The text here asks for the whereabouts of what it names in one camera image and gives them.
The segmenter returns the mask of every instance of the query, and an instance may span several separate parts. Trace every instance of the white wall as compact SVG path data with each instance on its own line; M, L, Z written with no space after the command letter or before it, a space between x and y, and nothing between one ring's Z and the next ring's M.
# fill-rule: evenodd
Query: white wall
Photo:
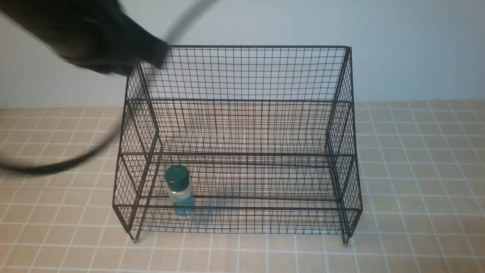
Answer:
M192 2L122 1L155 35ZM347 45L358 101L485 98L484 14L483 0L221 0L178 43ZM65 64L3 17L0 36L0 108L122 104L123 77Z

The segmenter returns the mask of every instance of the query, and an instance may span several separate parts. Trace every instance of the wire rack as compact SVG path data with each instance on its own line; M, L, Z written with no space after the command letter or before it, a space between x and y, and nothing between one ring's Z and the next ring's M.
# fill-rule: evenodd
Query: wire rack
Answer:
M362 213L349 47L175 46L127 79L113 208L142 230L342 234ZM164 171L185 165L194 217Z

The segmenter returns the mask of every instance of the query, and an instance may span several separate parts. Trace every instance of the green bottle cap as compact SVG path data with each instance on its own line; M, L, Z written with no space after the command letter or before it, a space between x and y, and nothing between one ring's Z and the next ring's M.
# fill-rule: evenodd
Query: green bottle cap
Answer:
M189 186L189 169L173 165L165 171L165 181L171 191L183 191Z

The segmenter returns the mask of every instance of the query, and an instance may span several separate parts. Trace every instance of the glass bottle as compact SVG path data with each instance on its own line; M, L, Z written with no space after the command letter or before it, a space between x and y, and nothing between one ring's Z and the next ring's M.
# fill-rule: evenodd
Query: glass bottle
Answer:
M173 165L165 171L165 181L172 203L176 206L194 206L194 193L189 179L189 170L183 165ZM176 208L174 213L181 219L194 215L192 208Z

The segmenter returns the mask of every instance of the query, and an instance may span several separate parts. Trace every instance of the blue liquid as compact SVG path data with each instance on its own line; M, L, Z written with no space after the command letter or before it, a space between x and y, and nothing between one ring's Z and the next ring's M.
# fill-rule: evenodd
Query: blue liquid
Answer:
M190 195L189 197L182 199L182 200L172 198L172 203L174 203L174 205L176 205L176 206L193 206L193 205L195 205L195 200L194 200L194 196ZM176 208L175 214L178 215L178 216L192 215L192 214L194 214L194 209L192 209L192 208L187 208L187 209Z

